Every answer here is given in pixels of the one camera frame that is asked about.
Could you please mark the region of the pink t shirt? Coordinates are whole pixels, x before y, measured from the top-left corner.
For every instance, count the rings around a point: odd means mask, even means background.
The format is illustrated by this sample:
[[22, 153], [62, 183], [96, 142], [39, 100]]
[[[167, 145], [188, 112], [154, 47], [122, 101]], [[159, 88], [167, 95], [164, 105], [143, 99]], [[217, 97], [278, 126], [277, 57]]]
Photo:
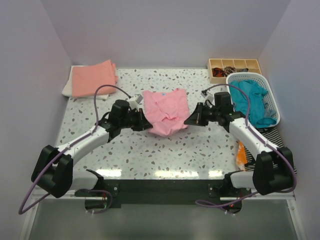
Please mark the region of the pink t shirt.
[[177, 88], [171, 92], [143, 92], [144, 115], [152, 128], [149, 133], [169, 137], [186, 129], [184, 124], [190, 116], [185, 89]]

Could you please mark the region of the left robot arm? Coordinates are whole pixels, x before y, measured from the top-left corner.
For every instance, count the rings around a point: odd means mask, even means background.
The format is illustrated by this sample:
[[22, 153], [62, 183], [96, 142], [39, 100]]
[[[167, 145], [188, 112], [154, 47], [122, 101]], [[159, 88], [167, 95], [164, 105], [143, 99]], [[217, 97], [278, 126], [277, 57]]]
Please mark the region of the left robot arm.
[[69, 190], [86, 190], [99, 196], [105, 189], [104, 178], [93, 170], [76, 174], [74, 166], [94, 149], [111, 142], [123, 129], [144, 131], [152, 128], [139, 107], [141, 95], [116, 100], [90, 130], [73, 141], [54, 147], [47, 145], [40, 153], [31, 181], [55, 198]]

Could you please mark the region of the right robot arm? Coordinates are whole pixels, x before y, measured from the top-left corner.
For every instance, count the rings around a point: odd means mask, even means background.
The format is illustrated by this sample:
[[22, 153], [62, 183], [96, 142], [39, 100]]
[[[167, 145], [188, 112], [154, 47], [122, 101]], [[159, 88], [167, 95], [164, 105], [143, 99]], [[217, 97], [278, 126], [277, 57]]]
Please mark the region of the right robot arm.
[[234, 111], [228, 92], [205, 95], [184, 121], [190, 126], [205, 127], [217, 122], [250, 152], [255, 160], [252, 171], [236, 171], [224, 176], [220, 194], [235, 196], [241, 189], [255, 189], [261, 195], [290, 190], [296, 184], [293, 153], [279, 147], [254, 129], [240, 111]]

